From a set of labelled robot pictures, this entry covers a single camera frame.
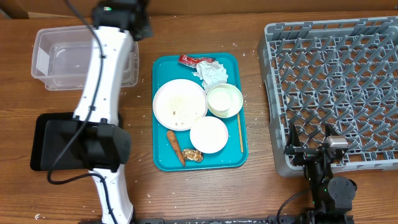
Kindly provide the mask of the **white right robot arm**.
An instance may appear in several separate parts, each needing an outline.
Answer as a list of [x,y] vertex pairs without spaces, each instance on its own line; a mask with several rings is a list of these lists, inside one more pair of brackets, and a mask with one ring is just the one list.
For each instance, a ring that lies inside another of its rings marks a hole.
[[289,126],[289,138],[284,153],[293,155],[295,166],[302,166],[309,181],[312,208],[306,208],[295,217],[295,223],[353,223],[347,213],[358,189],[356,183],[346,177],[334,177],[331,164],[341,160],[348,150],[348,141],[332,127],[325,126],[325,140],[316,148],[301,145],[294,124]]

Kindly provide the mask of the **pale green bowl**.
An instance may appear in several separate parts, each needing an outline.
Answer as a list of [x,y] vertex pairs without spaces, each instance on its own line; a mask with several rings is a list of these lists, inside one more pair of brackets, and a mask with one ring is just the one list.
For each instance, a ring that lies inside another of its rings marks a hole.
[[[214,88],[221,88],[221,87],[226,88],[231,95],[231,107],[225,114],[218,114],[218,113],[214,112],[210,108],[209,103],[208,103],[209,92]],[[222,84],[214,86],[212,89],[207,94],[207,104],[208,104],[208,109],[215,116],[217,116],[219,118],[230,118],[230,117],[237,115],[237,113],[240,112],[240,110],[243,107],[243,95],[242,95],[241,91],[236,86],[229,84],[229,83],[222,83]]]

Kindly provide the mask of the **red snack wrapper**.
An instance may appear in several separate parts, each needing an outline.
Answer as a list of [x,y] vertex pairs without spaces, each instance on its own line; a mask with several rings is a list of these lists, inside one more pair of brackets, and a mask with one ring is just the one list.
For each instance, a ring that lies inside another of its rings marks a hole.
[[180,55],[179,59],[177,60],[178,63],[188,66],[190,68],[196,68],[197,64],[200,62],[214,62],[215,59],[214,58],[210,58],[210,57],[191,57],[188,55]]

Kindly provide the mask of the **white cup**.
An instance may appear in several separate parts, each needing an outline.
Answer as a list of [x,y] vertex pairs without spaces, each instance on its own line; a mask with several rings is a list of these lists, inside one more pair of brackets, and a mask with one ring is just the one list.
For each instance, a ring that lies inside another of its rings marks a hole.
[[214,88],[208,94],[208,103],[214,112],[225,114],[231,107],[231,95],[226,88]]

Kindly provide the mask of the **white napkin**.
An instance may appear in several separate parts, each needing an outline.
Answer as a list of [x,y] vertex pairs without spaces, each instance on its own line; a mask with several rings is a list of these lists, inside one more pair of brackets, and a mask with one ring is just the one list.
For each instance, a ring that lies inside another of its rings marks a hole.
[[208,93],[214,86],[226,83],[228,74],[223,64],[218,61],[214,62],[200,62],[197,64],[196,72],[193,75],[202,80],[202,87]]

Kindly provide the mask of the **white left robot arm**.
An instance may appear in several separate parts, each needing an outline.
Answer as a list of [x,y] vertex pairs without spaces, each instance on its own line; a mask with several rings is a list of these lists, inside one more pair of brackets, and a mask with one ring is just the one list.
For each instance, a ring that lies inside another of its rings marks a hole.
[[[119,95],[124,64],[135,41],[150,37],[146,13],[148,1],[100,1],[92,12],[92,24],[66,5],[86,24],[93,36],[85,87],[71,120],[50,120],[45,139],[62,138],[66,145],[47,168],[47,181],[67,184],[92,177],[102,208],[102,223],[134,223],[125,178],[131,151],[131,135],[119,126]],[[61,158],[70,152],[87,173],[66,180],[52,174]]]

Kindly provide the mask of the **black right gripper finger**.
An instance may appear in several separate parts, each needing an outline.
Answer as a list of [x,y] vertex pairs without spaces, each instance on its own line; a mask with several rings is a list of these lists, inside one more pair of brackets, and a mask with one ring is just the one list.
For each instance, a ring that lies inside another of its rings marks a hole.
[[338,136],[338,133],[335,131],[335,129],[333,128],[333,126],[329,123],[327,123],[325,125],[325,136],[329,137],[329,136]]
[[291,147],[301,147],[299,135],[297,133],[297,129],[294,123],[291,123],[289,125],[289,137],[286,144],[286,148],[291,148]]

